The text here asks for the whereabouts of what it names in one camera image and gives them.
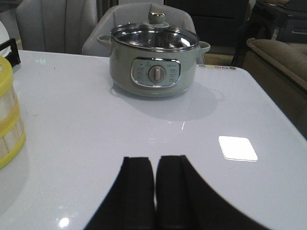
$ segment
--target white table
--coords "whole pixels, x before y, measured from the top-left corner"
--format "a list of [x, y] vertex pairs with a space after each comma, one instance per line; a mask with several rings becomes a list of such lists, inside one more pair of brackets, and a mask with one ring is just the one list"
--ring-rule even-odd
[[[0, 170], [0, 229], [82, 229], [124, 156], [187, 155], [222, 197], [274, 230], [307, 229], [307, 143], [244, 70], [197, 67], [186, 93], [131, 97], [108, 58], [20, 51], [14, 87], [27, 134]], [[220, 136], [257, 161], [227, 160]]]

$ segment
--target black object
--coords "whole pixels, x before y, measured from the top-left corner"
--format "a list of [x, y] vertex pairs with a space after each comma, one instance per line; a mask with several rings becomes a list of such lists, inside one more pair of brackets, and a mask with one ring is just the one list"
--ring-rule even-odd
[[290, 11], [307, 12], [306, 0], [290, 0], [286, 5], [279, 5], [279, 6]]
[[244, 23], [248, 0], [165, 0], [186, 11], [201, 41], [212, 46], [235, 46], [238, 28]]
[[306, 43], [307, 41], [307, 2], [293, 1], [297, 9], [281, 7], [264, 2], [256, 2], [250, 22], [262, 23], [268, 31], [264, 39], [276, 39], [281, 42]]
[[106, 198], [85, 230], [153, 230], [154, 176], [148, 158], [125, 157]]
[[194, 227], [181, 157], [164, 156], [156, 174], [157, 228], [188, 230]]
[[269, 38], [272, 35], [267, 30], [266, 25], [262, 22], [247, 21], [244, 23], [238, 31], [235, 45], [235, 55], [232, 59], [231, 65], [242, 67], [246, 52], [250, 50], [246, 41], [249, 38]]
[[9, 46], [11, 47], [11, 52], [5, 58], [10, 62], [11, 66], [13, 67], [15, 65], [20, 64], [20, 58], [15, 38], [11, 38], [6, 42], [0, 44], [0, 50], [3, 50]]
[[160, 230], [266, 230], [222, 197], [186, 156], [164, 156], [157, 170], [157, 227]]

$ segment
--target wooden bucket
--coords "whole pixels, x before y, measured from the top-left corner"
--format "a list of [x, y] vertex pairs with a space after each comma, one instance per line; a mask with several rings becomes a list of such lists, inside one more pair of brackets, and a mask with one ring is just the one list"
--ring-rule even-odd
[[21, 150], [25, 141], [11, 64], [0, 56], [0, 169]]

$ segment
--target gray chair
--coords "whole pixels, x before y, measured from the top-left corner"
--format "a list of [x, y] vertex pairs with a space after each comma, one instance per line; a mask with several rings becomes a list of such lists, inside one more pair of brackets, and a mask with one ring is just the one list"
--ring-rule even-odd
[[182, 10], [152, 2], [127, 3], [114, 6], [105, 13], [84, 43], [82, 53], [90, 56], [108, 57], [109, 51], [97, 43], [97, 37], [110, 34], [111, 29], [117, 25], [142, 23], [147, 20], [149, 11], [164, 12], [166, 22], [195, 33], [193, 20], [188, 13]]
[[153, 2], [153, 3], [157, 3], [157, 4], [161, 4], [163, 5], [164, 0], [118, 0], [118, 4], [127, 4], [127, 3], [136, 3], [136, 2]]
[[81, 54], [97, 25], [96, 0], [23, 0], [16, 20], [23, 49]]

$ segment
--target electric hot pot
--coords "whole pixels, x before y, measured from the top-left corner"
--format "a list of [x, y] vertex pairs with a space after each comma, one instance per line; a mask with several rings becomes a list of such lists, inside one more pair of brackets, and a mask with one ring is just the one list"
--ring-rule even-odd
[[182, 93], [194, 81], [196, 59], [210, 50], [196, 34], [149, 12], [148, 22], [119, 25], [98, 42], [110, 51], [110, 75], [120, 88], [141, 96]]

